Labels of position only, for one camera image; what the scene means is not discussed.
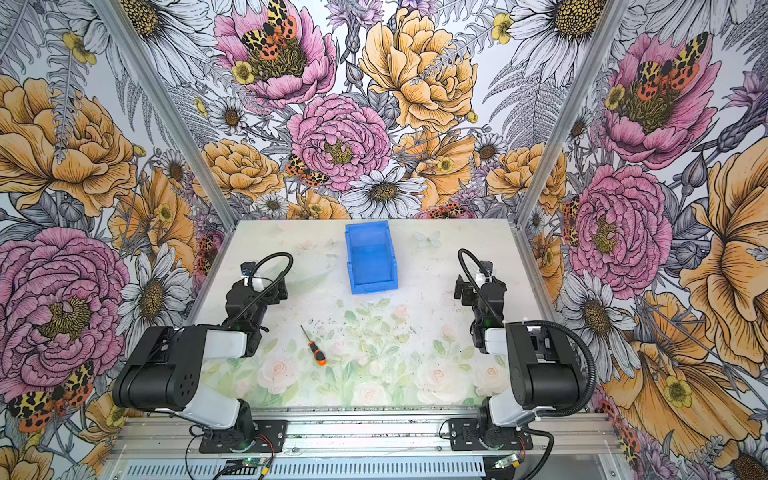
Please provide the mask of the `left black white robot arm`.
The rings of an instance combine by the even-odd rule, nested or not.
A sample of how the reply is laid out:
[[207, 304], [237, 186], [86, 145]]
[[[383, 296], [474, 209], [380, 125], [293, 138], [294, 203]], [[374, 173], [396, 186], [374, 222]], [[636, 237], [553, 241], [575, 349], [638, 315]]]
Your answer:
[[263, 326], [268, 307], [288, 298], [291, 254], [276, 252], [244, 266], [247, 275], [226, 295], [222, 323], [145, 330], [112, 384], [116, 406], [180, 417], [202, 428], [214, 444], [236, 451], [257, 441], [249, 404], [200, 380], [209, 360], [254, 356], [268, 332]]

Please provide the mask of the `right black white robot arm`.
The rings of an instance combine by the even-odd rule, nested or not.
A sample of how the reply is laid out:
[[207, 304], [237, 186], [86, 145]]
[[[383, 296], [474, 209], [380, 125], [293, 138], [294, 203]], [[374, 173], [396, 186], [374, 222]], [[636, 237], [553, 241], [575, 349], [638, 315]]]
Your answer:
[[573, 332], [547, 321], [505, 322], [506, 285], [485, 262], [475, 276], [460, 275], [454, 298], [472, 309], [469, 333], [476, 350], [500, 356], [508, 377], [498, 394], [485, 394], [477, 418], [451, 419], [454, 451], [517, 451], [533, 446], [528, 426], [544, 413], [569, 416], [584, 406], [594, 382], [581, 371]]

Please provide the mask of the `orange black handled screwdriver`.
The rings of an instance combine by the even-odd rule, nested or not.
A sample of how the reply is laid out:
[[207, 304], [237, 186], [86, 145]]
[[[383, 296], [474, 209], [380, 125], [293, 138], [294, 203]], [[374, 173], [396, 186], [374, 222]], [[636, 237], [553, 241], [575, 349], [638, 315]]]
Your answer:
[[306, 340], [308, 342], [308, 347], [311, 350], [312, 356], [314, 361], [319, 366], [325, 366], [327, 364], [327, 358], [324, 354], [324, 352], [320, 349], [320, 347], [317, 345], [317, 343], [314, 341], [314, 339], [309, 335], [309, 333], [306, 331], [304, 327], [301, 327], [301, 330], [306, 337]]

